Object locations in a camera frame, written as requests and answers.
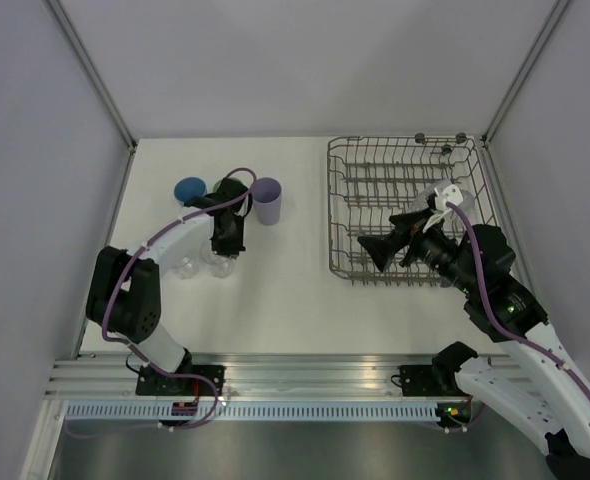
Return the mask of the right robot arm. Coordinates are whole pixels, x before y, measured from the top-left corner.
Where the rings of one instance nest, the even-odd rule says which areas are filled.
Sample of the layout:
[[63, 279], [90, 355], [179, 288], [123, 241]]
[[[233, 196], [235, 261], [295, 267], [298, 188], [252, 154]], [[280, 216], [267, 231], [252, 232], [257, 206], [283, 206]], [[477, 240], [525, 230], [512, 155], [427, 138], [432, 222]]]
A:
[[590, 385], [565, 350], [548, 315], [531, 291], [510, 272], [515, 253], [497, 226], [462, 220], [456, 241], [431, 209], [393, 215], [387, 235], [358, 242], [379, 271], [403, 251], [402, 265], [424, 263], [466, 298], [472, 323], [500, 346], [539, 392], [534, 397], [496, 373], [462, 342], [432, 359], [434, 388], [459, 390], [481, 401], [529, 439], [557, 479], [590, 479]]

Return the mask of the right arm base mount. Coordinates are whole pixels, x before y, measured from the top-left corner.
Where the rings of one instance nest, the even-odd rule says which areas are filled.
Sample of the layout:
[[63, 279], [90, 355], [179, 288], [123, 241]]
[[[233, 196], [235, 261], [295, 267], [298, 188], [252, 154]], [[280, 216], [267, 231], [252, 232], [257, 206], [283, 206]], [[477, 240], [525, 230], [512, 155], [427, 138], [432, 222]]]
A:
[[466, 398], [455, 384], [443, 384], [431, 365], [406, 364], [398, 367], [398, 383], [405, 397]]

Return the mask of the purple plastic cup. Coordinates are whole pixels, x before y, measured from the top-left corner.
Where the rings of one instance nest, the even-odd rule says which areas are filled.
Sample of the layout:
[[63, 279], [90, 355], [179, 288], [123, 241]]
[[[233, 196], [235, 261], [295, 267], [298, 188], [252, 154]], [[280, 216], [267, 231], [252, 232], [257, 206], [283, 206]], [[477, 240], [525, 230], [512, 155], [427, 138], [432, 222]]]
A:
[[259, 178], [251, 188], [253, 209], [259, 222], [265, 226], [276, 225], [280, 220], [282, 186], [274, 178]]

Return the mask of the blue plastic cup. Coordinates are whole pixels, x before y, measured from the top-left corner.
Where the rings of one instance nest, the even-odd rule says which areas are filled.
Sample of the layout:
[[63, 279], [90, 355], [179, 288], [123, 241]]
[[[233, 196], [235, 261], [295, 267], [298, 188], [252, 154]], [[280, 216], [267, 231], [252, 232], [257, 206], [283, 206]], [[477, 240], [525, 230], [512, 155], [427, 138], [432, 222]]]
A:
[[173, 195], [180, 205], [200, 197], [207, 192], [206, 183], [199, 177], [186, 177], [176, 183]]

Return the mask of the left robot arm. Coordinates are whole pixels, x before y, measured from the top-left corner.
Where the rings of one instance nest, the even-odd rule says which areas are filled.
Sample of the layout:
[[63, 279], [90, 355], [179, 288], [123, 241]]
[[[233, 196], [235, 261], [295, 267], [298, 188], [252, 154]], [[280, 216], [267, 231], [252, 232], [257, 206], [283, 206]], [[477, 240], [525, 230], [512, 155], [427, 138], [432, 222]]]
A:
[[200, 376], [191, 353], [161, 323], [161, 280], [186, 269], [190, 256], [203, 253], [207, 263], [226, 275], [246, 250], [244, 224], [253, 206], [253, 186], [234, 177], [185, 202], [176, 219], [131, 249], [113, 246], [97, 255], [86, 301], [86, 318], [98, 325], [104, 341], [126, 346], [158, 377], [170, 395], [187, 393]]

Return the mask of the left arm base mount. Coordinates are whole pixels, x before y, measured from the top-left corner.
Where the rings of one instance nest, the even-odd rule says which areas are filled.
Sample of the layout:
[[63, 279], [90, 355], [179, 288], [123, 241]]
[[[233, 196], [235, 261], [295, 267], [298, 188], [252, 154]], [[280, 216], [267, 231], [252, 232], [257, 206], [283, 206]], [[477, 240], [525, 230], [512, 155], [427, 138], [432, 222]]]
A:
[[[225, 382], [223, 365], [193, 365], [192, 376], [204, 377], [213, 383], [221, 394]], [[162, 375], [151, 367], [141, 367], [135, 389], [136, 396], [155, 397], [213, 397], [213, 390], [204, 380], [191, 378], [172, 378]]]

